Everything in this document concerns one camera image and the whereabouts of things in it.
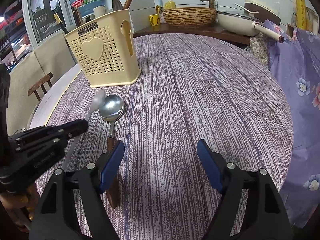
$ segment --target floral purple cloth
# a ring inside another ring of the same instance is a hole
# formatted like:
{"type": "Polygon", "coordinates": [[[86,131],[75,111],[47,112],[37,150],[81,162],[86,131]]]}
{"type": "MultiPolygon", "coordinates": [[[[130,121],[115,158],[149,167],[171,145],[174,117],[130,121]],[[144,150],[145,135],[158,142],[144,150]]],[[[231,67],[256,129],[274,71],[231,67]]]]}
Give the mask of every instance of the floral purple cloth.
{"type": "Polygon", "coordinates": [[[303,227],[320,203],[320,38],[295,29],[293,37],[266,20],[266,28],[285,37],[268,44],[270,72],[291,108],[294,130],[292,159],[280,194],[289,219],[303,227]]]}

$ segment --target striped tablecloth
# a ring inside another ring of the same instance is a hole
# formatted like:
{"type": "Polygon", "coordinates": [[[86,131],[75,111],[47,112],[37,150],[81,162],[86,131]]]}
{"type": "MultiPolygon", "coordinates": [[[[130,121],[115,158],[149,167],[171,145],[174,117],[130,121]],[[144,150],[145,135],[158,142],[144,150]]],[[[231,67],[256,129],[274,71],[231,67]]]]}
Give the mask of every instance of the striped tablecloth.
{"type": "MultiPolygon", "coordinates": [[[[142,70],[138,81],[104,88],[125,102],[115,131],[126,149],[120,205],[111,209],[104,194],[105,208],[121,239],[201,239],[220,195],[209,184],[196,143],[205,139],[242,169],[266,168],[280,189],[292,151],[289,105],[260,62],[226,42],[190,34],[155,34],[134,42],[142,70]]],[[[98,90],[80,73],[48,125],[84,118],[98,90]]],[[[107,132],[107,123],[94,113],[68,170],[106,152],[107,132]]],[[[40,193],[62,162],[38,179],[40,193]]],[[[75,200],[81,229],[90,235],[79,193],[75,200]]],[[[244,194],[234,232],[241,227],[245,202],[244,194]]]]}

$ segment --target cutlery basket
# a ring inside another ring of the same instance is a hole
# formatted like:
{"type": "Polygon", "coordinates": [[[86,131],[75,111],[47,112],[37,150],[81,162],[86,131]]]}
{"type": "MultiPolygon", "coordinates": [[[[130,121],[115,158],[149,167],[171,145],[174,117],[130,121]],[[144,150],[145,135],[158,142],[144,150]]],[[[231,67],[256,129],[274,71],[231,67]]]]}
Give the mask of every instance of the cutlery basket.
{"type": "Polygon", "coordinates": [[[133,43],[129,10],[114,11],[65,35],[90,87],[130,85],[141,70],[133,43]]]}

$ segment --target red label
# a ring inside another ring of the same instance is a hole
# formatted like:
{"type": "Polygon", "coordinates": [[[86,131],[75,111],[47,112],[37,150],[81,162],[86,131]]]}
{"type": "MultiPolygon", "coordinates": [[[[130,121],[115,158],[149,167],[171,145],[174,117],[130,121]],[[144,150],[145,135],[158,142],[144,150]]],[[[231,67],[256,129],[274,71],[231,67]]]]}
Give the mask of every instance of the red label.
{"type": "Polygon", "coordinates": [[[84,0],[76,0],[71,4],[72,7],[79,7],[84,4],[84,0]]]}

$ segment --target silver screw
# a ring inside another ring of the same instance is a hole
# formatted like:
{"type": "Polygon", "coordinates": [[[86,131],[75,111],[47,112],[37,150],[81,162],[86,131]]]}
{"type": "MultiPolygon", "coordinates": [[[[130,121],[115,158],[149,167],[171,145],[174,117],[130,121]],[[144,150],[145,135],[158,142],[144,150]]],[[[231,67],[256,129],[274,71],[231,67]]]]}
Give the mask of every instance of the silver screw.
{"type": "Polygon", "coordinates": [[[266,169],[260,169],[259,172],[262,174],[262,175],[267,175],[267,170],[266,169]]]}
{"type": "Polygon", "coordinates": [[[96,165],[95,165],[94,163],[88,163],[88,164],[87,164],[87,169],[88,169],[88,170],[92,170],[92,169],[95,168],[95,166],[96,166],[96,165]]]}
{"type": "Polygon", "coordinates": [[[60,175],[61,173],[62,173],[62,169],[56,169],[54,171],[54,174],[56,174],[56,175],[60,175]]]}
{"type": "Polygon", "coordinates": [[[236,165],[234,163],[227,163],[227,167],[228,169],[233,170],[236,167],[236,165]]]}

